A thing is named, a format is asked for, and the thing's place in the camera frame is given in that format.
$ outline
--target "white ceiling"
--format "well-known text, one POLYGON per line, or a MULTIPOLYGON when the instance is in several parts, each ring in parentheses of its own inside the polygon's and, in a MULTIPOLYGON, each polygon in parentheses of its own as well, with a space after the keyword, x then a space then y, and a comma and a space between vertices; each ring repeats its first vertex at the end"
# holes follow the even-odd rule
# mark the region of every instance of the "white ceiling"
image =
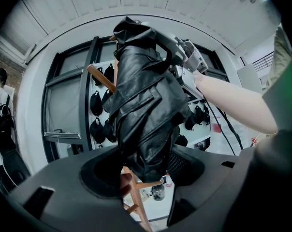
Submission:
POLYGON ((115 15, 177 20, 204 31, 237 55, 270 37, 279 23, 264 0, 254 4, 250 0, 20 0, 0 38, 25 55, 35 44, 38 52, 74 27, 115 15))

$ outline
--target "wooden stick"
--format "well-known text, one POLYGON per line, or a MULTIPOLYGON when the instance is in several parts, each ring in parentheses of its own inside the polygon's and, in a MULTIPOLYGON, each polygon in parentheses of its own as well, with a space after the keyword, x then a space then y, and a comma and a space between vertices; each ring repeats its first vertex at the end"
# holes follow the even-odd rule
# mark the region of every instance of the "wooden stick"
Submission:
POLYGON ((89 64, 87 71, 93 75, 100 83, 107 87, 112 93, 116 92, 116 87, 101 72, 99 72, 92 64, 89 64))
POLYGON ((132 175, 132 181, 130 182, 132 189, 131 189, 130 194, 131 194, 133 203, 138 205, 138 207, 136 208, 136 211, 142 221, 141 225, 147 232, 152 232, 151 226, 149 224, 149 221, 148 221, 148 218, 143 206, 140 191, 135 189, 135 186, 137 184, 136 175, 127 167, 124 167, 123 170, 125 173, 130 173, 132 175))
POLYGON ((131 206, 128 206, 127 204, 123 204, 123 207, 125 207, 126 210, 128 210, 131 206))
POLYGON ((136 184, 135 188, 136 189, 149 188, 149 187, 153 187, 153 186, 157 186, 157 185, 161 185, 161 184, 163 184, 162 181, 156 181, 153 183, 138 183, 138 184, 136 184))
POLYGON ((132 205, 130 208, 127 209, 127 212, 131 214, 133 211, 136 211, 136 208, 138 207, 137 204, 132 205))

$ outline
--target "black cable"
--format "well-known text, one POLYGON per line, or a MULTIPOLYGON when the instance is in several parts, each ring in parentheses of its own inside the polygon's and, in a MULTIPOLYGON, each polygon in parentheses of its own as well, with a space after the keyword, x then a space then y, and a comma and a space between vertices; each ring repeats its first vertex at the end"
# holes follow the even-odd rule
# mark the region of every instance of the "black cable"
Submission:
POLYGON ((219 122, 218 122, 218 120, 217 120, 217 118, 216 118, 216 116, 215 116, 215 113, 214 113, 213 109, 212 109, 211 106, 209 105, 209 103, 208 103, 207 99, 205 98, 204 94, 203 94, 198 88, 196 88, 196 89, 197 89, 197 90, 203 95, 204 100, 206 101, 206 103, 207 103, 209 109, 211 110, 211 112, 212 112, 212 114, 213 114, 213 116, 214 116, 214 118, 215 118, 215 120, 216 120, 216 122, 217 122, 217 124, 218 124, 218 126, 219 126, 219 128, 220 128, 220 131, 221 131, 222 135, 224 136, 225 140, 227 140, 228 145, 230 146, 230 148, 231 148, 231 150, 232 150, 232 152, 233 152, 233 155, 236 156, 236 154, 235 154, 235 152, 234 152, 234 150, 233 150, 233 148, 232 148, 232 146, 231 146, 229 140, 227 139, 226 135, 223 133, 223 131, 222 131, 222 129, 221 129, 221 126, 220 126, 220 124, 219 124, 219 122))
POLYGON ((239 137, 239 135, 236 133, 236 131, 234 130, 233 126, 232 126, 231 123, 229 122, 226 113, 223 113, 222 110, 221 110, 220 108, 218 108, 218 107, 217 107, 217 109, 218 109, 218 111, 221 113, 221 115, 223 116, 223 118, 225 119, 225 121, 227 122, 230 131, 231 131, 231 132, 234 134, 234 136, 236 137, 236 140, 238 141, 239 146, 241 147, 241 149, 243 149, 243 145, 242 145, 242 142, 241 142, 241 138, 239 137))

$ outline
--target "window frame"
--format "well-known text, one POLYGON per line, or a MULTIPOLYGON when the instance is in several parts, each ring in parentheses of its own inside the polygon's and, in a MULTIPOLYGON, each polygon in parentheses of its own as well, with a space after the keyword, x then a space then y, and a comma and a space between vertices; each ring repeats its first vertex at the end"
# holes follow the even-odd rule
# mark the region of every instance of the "window frame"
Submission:
POLYGON ((209 56, 209 59, 212 61, 213 66, 215 67, 213 68, 208 68, 205 72, 203 72, 204 75, 206 76, 211 76, 209 73, 214 73, 217 75, 221 75, 226 82, 230 82, 227 73, 225 72, 225 69, 218 57, 218 55, 216 54, 215 51, 211 51, 206 49, 205 47, 202 47, 198 44, 193 43, 194 46, 199 50, 199 52, 207 54, 209 56))
POLYGON ((98 51, 99 51, 99 37, 94 37, 92 41, 88 41, 77 46, 74 46, 62 53, 56 53, 49 72, 46 77, 46 82, 43 90, 42 96, 42 107, 41 107, 41 130, 42 130, 42 140, 44 145, 44 151, 47 158, 47 162, 52 162, 59 159, 59 154, 57 151, 56 143, 71 144, 72 147, 77 147, 81 145, 83 151, 92 150, 90 132, 89 132, 89 121, 88 121, 88 96, 89 96, 89 83, 90 74, 87 71, 87 66, 93 61, 96 63, 98 61, 98 51), (80 67, 76 70, 68 71, 64 74, 59 75, 61 67, 65 58, 76 54, 78 52, 88 49, 88 54, 85 60, 84 67, 80 67), (66 82, 77 76, 80 78, 80 93, 79 93, 79 138, 78 137, 51 137, 45 136, 47 132, 47 99, 48 92, 53 85, 66 82))
POLYGON ((98 58, 97 58, 97 62, 96 63, 100 63, 101 62, 101 54, 102 54, 102 46, 103 44, 109 43, 109 44, 115 44, 115 50, 116 50, 116 41, 110 41, 111 36, 107 36, 107 37, 101 37, 99 38, 99 50, 98 50, 98 58))

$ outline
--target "black backpack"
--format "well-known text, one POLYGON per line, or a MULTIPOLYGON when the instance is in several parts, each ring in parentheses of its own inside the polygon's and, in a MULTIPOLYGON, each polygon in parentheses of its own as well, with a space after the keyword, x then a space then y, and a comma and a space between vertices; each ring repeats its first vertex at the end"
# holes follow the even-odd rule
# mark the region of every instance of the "black backpack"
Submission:
POLYGON ((11 128, 14 128, 11 110, 9 109, 10 96, 7 95, 6 103, 0 105, 0 153, 2 156, 16 149, 11 138, 11 128))

